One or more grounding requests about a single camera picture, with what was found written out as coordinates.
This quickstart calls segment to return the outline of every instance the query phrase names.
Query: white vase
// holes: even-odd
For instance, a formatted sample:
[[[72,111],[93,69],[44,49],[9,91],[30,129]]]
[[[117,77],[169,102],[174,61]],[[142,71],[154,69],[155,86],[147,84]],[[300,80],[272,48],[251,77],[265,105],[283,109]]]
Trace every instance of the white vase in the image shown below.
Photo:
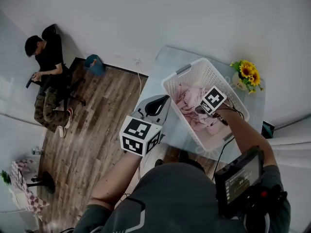
[[[246,84],[242,83],[240,78],[239,78],[239,73],[238,72],[235,72],[233,74],[233,77],[232,77],[232,83],[238,88],[238,89],[241,89],[242,91],[246,91],[247,90],[247,87],[246,87]]]

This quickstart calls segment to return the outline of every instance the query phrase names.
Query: basket handle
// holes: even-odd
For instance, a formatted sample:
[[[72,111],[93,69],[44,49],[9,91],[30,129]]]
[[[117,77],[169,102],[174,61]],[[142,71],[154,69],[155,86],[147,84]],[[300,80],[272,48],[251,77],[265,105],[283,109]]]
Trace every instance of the basket handle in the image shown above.
[[[186,71],[187,69],[189,69],[191,67],[191,64],[187,64],[184,67],[180,68],[179,70],[176,71],[176,74],[179,75],[182,72]]]

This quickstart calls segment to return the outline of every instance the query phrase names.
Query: black electronic device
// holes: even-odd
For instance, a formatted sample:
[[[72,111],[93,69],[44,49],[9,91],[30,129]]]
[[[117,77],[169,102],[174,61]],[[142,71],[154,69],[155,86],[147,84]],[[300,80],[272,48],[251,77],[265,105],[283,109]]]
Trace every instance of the black electronic device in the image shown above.
[[[252,147],[215,173],[219,213],[232,218],[253,199],[263,173],[263,151]]]

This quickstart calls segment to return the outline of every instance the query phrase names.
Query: table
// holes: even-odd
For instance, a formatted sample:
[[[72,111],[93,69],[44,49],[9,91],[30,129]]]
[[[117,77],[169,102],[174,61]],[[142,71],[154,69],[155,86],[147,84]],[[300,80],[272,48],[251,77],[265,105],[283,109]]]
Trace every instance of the table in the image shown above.
[[[25,178],[19,175],[19,172],[21,174],[24,171],[28,171],[28,165],[32,164],[33,161],[29,159],[24,159],[20,161],[13,161],[11,165],[11,173],[12,178],[11,181],[14,185],[14,187],[22,190],[27,198],[28,206],[26,207],[27,211],[32,211],[35,213],[35,216],[39,219],[42,218],[41,212],[43,210],[44,206],[48,206],[49,203],[43,201],[42,199],[38,198],[27,186]]]
[[[237,95],[245,105],[246,109],[248,110],[250,114],[250,119],[248,123],[253,126],[258,132],[261,132],[265,104],[265,91],[248,95],[246,91],[237,89],[232,83],[231,78],[235,70],[229,65],[205,56],[172,47],[163,47],[155,58],[155,66],[153,72],[149,75],[146,85],[137,102],[137,105],[142,100],[149,97],[166,94],[161,86],[162,80],[177,71],[178,69],[202,57],[207,58],[225,77],[226,81],[231,85],[231,87],[237,93]],[[261,86],[265,87],[264,80],[261,80]],[[161,142],[167,143],[170,146],[182,150],[202,155],[206,158],[218,160],[222,147],[212,152],[206,152],[201,146],[198,146],[190,136],[186,126],[178,118],[177,114],[172,108],[170,108],[169,110],[168,117],[166,119],[166,122],[164,123],[164,126],[164,134],[166,136],[162,139]],[[225,163],[230,163],[240,154],[241,152],[235,140],[233,140],[226,146],[222,154],[221,161]]]

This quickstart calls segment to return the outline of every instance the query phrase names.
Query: display screen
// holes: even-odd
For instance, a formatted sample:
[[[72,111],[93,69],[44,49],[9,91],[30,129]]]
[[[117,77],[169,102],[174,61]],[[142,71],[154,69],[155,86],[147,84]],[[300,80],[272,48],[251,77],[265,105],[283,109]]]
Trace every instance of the display screen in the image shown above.
[[[231,203],[259,178],[258,155],[231,178],[226,180],[227,203]]]

